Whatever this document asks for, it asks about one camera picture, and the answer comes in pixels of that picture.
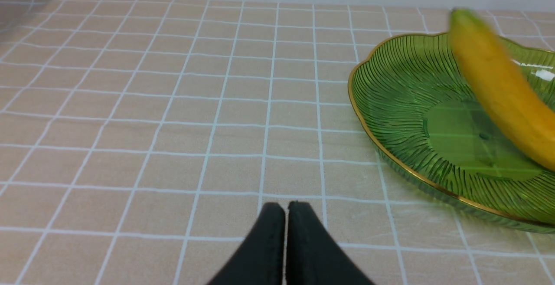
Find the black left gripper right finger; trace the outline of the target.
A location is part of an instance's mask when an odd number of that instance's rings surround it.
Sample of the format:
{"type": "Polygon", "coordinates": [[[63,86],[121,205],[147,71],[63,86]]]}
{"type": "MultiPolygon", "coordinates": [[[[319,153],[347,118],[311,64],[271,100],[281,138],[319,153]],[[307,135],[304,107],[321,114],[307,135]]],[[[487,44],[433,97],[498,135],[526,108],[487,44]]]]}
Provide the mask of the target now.
{"type": "Polygon", "coordinates": [[[308,202],[291,201],[288,208],[288,285],[373,284],[333,240],[308,202]]]}

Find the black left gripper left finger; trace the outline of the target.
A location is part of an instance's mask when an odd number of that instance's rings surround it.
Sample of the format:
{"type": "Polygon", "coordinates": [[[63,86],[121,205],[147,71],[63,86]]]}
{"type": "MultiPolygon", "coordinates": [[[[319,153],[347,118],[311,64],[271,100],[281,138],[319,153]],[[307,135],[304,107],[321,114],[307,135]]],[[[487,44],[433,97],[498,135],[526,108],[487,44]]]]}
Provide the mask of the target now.
{"type": "Polygon", "coordinates": [[[281,285],[285,220],[278,203],[265,203],[244,241],[208,284],[281,285]]]}

